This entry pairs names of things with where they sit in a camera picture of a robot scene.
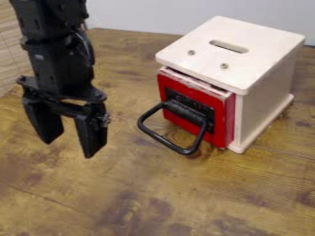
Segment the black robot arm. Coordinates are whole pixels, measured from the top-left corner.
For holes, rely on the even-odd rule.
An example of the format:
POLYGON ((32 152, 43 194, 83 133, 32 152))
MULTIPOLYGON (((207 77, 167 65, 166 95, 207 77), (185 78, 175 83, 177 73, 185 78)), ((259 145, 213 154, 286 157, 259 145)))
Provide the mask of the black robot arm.
POLYGON ((18 79, 28 120, 42 141, 50 144, 64 133, 62 118, 72 118, 85 155, 91 158, 107 144, 110 117, 107 96, 93 85, 95 53, 83 30, 87 0, 10 3, 35 73, 18 79))

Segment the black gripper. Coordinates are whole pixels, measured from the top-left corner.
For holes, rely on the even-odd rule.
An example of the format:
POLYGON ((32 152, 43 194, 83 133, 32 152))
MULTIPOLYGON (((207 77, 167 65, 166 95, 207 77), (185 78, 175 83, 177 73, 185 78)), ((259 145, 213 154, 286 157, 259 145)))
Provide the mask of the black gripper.
POLYGON ((24 111, 40 140, 51 144, 63 134, 62 116, 76 117, 75 126, 86 158, 107 144, 110 117, 106 94, 93 85, 94 49, 85 35, 58 39, 22 38, 34 75, 20 77, 24 111))

